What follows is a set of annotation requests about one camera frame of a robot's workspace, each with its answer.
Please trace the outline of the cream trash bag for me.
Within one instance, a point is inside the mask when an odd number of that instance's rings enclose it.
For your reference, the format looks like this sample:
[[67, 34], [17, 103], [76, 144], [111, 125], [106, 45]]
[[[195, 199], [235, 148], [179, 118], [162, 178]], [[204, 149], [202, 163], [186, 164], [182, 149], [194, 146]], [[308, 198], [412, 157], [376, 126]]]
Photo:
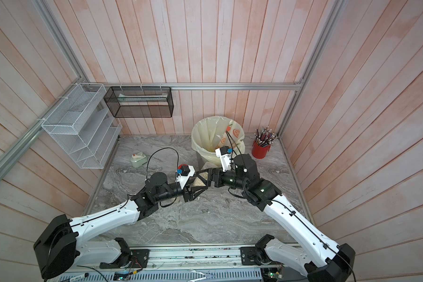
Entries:
[[192, 149], [207, 161], [221, 166], [215, 150], [223, 146], [235, 148], [236, 154], [245, 153], [244, 130], [239, 123], [223, 116], [212, 116], [198, 121], [192, 129]]

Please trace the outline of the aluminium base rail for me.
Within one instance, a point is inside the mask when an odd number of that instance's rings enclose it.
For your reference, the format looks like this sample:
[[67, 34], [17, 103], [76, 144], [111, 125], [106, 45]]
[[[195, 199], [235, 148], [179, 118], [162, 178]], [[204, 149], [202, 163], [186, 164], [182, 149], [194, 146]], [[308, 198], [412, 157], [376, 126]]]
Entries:
[[131, 248], [121, 239], [110, 242], [90, 242], [79, 250], [74, 244], [52, 247], [34, 246], [43, 278], [57, 277], [80, 266], [100, 269], [127, 267], [197, 267], [203, 266], [263, 266], [280, 263], [299, 272], [309, 273], [318, 266], [304, 247], [295, 247], [277, 239], [269, 239], [249, 246], [177, 246]]

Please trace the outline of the green small box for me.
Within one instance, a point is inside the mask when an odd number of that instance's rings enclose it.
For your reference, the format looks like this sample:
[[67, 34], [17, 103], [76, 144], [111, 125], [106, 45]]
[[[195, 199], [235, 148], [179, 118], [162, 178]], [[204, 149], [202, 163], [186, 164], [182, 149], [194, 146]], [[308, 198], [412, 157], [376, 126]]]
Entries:
[[139, 168], [147, 163], [147, 156], [143, 152], [134, 153], [130, 157], [130, 163], [133, 168]]

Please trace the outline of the colored pencils bunch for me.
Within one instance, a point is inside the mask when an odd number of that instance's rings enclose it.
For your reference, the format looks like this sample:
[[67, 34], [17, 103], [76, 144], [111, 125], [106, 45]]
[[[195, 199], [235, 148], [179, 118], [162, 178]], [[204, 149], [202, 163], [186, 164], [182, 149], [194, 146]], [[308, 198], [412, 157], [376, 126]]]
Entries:
[[262, 127], [261, 129], [256, 130], [255, 144], [262, 148], [270, 146], [276, 139], [277, 134], [269, 127]]

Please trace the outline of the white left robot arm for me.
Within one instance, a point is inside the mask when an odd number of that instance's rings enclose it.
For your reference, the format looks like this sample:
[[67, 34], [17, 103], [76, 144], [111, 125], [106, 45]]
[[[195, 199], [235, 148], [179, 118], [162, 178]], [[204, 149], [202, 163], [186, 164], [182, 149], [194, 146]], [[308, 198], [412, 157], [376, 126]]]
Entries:
[[175, 182], [168, 183], [165, 173], [154, 173], [146, 179], [137, 194], [112, 208], [91, 215], [55, 217], [34, 243], [34, 252], [44, 280], [55, 278], [73, 266], [99, 263], [105, 268], [120, 268], [131, 261], [132, 252], [125, 239], [118, 237], [104, 244], [93, 245], [91, 239], [109, 230], [135, 223], [155, 213], [162, 202], [182, 197], [194, 200], [211, 183], [208, 170], [196, 172], [182, 165]]

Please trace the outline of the wide oatmeal jar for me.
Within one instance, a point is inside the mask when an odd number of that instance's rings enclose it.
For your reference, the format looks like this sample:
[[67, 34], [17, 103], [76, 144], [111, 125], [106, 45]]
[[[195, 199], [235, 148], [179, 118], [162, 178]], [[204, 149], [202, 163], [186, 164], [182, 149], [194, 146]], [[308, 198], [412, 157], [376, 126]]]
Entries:
[[197, 172], [196, 178], [192, 183], [194, 187], [208, 188], [209, 187], [209, 170], [202, 170]]

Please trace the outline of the red lidded oatmeal jar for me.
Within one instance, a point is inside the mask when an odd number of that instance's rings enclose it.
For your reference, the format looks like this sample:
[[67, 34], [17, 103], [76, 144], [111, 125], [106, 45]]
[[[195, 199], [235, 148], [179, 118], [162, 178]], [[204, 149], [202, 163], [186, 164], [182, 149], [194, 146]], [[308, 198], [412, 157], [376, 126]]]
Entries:
[[183, 172], [189, 172], [189, 171], [190, 171], [190, 168], [189, 168], [189, 166], [188, 166], [187, 164], [181, 164], [181, 165], [177, 168], [177, 170], [178, 170], [180, 173], [183, 173]]

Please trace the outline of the red pencil cup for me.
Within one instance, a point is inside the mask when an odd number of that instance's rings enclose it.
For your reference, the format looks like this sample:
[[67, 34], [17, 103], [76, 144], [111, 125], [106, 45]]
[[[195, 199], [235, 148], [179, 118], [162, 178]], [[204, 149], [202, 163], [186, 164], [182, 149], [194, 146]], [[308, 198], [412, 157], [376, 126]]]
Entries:
[[264, 159], [269, 152], [271, 145], [260, 146], [258, 143], [253, 143], [251, 154], [256, 159]]

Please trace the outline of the grey trash bin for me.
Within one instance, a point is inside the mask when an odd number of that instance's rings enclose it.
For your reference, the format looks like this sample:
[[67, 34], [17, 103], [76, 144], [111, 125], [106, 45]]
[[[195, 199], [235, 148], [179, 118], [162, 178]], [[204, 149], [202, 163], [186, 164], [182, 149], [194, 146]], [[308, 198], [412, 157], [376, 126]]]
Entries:
[[198, 163], [198, 166], [199, 166], [199, 169], [200, 170], [218, 168], [218, 166], [216, 164], [207, 161], [204, 157], [202, 157], [197, 152], [196, 152], [196, 156], [197, 156], [197, 163]]

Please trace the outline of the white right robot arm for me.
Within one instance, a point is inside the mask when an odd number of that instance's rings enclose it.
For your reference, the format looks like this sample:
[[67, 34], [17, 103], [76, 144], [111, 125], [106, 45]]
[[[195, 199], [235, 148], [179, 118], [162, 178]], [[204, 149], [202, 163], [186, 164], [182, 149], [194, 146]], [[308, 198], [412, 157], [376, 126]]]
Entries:
[[273, 218], [301, 246], [291, 247], [265, 235], [256, 245], [259, 264], [283, 264], [311, 282], [345, 282], [356, 276], [354, 249], [349, 244], [338, 244], [311, 224], [277, 186], [260, 177], [250, 155], [226, 158], [222, 168], [202, 170], [195, 176], [206, 187], [240, 189], [244, 199]]

